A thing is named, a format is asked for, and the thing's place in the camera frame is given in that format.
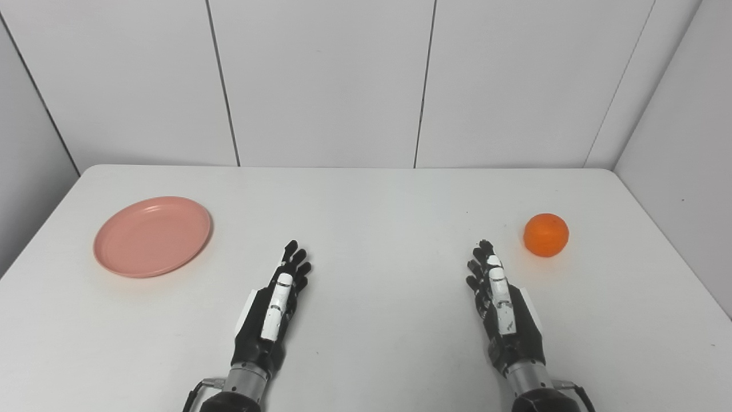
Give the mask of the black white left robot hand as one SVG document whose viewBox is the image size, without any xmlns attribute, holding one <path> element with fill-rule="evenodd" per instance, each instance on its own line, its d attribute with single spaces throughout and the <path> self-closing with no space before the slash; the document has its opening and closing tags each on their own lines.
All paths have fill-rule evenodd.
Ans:
<svg viewBox="0 0 732 412">
<path fill-rule="evenodd" d="M 285 246 L 271 281 L 256 290 L 250 301 L 248 313 L 234 340 L 232 366 L 252 363 L 268 377 L 282 368 L 286 331 L 312 269 L 307 258 L 308 253 L 296 240 Z"/>
</svg>

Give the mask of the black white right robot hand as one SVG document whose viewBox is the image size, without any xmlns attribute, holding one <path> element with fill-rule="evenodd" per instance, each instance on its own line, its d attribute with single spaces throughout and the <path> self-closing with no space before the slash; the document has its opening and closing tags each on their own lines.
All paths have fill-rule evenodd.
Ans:
<svg viewBox="0 0 732 412">
<path fill-rule="evenodd" d="M 491 242 L 483 239 L 466 264 L 471 272 L 466 284 L 487 334 L 487 355 L 505 374 L 520 362 L 546 364 L 542 334 L 523 293 L 507 279 L 504 266 Z"/>
</svg>

